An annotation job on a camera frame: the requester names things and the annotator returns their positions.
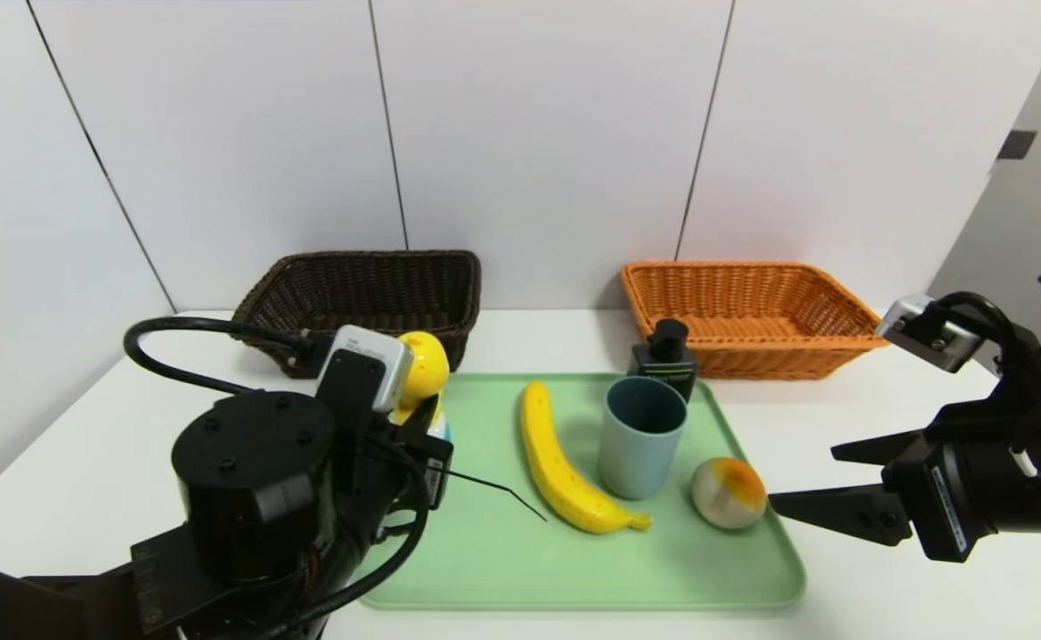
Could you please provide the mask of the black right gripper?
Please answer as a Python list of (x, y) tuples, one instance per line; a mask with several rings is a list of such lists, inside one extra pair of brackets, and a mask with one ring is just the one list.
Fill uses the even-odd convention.
[(1025, 450), (1032, 476), (1007, 442), (934, 442), (922, 429), (841, 443), (830, 454), (886, 467), (900, 497), (882, 484), (772, 493), (777, 515), (887, 547), (913, 536), (910, 520), (936, 562), (963, 563), (983, 536), (1041, 533), (1041, 442)]

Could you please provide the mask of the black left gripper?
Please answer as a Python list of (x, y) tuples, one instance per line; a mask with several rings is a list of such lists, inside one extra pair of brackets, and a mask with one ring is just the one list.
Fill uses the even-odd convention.
[(365, 505), (370, 510), (436, 510), (445, 497), (454, 445), (430, 432), (440, 396), (395, 409), (393, 427), (370, 427)]

